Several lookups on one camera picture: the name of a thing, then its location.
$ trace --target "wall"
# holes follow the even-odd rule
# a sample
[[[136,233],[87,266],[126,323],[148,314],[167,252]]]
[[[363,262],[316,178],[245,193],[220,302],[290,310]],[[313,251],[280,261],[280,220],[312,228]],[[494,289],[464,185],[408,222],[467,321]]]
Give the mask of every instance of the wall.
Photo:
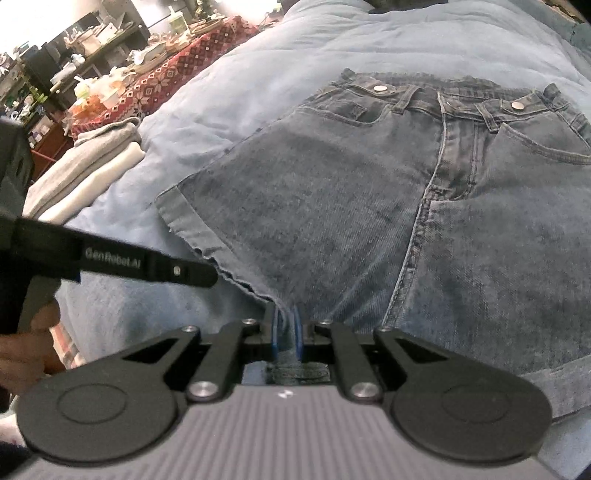
[[[212,7],[226,15],[241,15],[246,20],[258,25],[277,5],[277,0],[215,0]]]
[[[42,45],[99,5],[100,0],[0,0],[0,53],[26,41]]]

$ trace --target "red patterned tablecloth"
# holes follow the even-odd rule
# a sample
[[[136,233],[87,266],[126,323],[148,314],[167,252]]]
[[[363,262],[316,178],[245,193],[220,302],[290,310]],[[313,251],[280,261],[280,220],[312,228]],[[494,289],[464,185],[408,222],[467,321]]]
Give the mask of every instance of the red patterned tablecloth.
[[[197,38],[158,68],[142,75],[127,89],[118,105],[93,120],[73,123],[69,135],[76,140],[82,132],[132,116],[151,115],[195,75],[258,32],[256,26],[242,17],[225,19],[219,29]]]

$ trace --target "jeans pocket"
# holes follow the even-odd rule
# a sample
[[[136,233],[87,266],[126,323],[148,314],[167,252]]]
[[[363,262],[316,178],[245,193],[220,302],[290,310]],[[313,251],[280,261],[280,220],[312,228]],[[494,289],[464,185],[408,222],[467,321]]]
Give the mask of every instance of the jeans pocket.
[[[389,112],[389,105],[384,99],[333,86],[306,102],[300,110],[350,125],[370,126]]]
[[[521,143],[528,151],[545,158],[591,165],[591,147],[555,112],[504,123],[501,132]]]

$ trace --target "wooden cabinet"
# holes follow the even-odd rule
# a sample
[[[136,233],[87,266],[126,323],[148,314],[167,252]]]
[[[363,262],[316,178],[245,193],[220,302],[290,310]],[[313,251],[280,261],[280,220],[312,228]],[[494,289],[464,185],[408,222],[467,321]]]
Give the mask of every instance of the wooden cabinet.
[[[31,154],[35,167],[33,182],[37,181],[49,168],[74,146],[74,141],[68,137],[60,124],[53,124],[41,141],[35,145]]]

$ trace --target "black circular pad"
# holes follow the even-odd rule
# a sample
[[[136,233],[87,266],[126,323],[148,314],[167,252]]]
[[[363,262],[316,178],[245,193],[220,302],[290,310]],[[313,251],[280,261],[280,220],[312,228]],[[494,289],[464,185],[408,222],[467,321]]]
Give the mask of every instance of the black circular pad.
[[[155,443],[176,417],[173,393],[150,366],[121,361],[116,375],[98,362],[39,382],[21,397],[17,423],[42,456],[102,463]]]
[[[421,365],[396,393],[391,413],[423,448],[480,464],[532,455],[552,419],[548,400],[529,382],[465,360]]]

